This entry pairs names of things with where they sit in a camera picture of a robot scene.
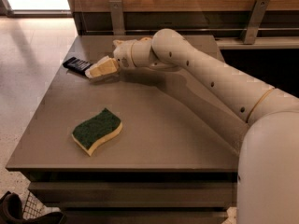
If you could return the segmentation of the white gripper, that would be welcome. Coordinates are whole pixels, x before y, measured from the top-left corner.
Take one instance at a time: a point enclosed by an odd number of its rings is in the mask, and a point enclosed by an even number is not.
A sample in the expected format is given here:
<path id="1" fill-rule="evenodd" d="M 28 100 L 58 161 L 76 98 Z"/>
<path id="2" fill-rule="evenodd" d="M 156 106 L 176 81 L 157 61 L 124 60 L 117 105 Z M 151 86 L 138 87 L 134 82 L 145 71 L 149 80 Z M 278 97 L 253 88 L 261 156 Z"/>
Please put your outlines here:
<path id="1" fill-rule="evenodd" d="M 113 40 L 115 47 L 113 51 L 114 58 L 106 56 L 97 63 L 92 64 L 86 71 L 85 76 L 89 79 L 103 78 L 117 74 L 122 69 L 134 69 L 135 64 L 132 58 L 132 47 L 135 40 Z"/>

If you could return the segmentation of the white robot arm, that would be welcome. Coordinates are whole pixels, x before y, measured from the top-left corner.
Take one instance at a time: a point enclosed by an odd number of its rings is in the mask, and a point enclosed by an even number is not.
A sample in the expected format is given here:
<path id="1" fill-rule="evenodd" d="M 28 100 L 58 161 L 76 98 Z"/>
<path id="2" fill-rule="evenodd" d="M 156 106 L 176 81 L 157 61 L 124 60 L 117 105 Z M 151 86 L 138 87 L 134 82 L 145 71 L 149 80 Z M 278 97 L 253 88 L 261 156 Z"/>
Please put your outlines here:
<path id="1" fill-rule="evenodd" d="M 120 69 L 187 70 L 249 125 L 240 150 L 237 224 L 299 224 L 299 100 L 192 46 L 172 29 L 116 40 L 89 78 Z"/>

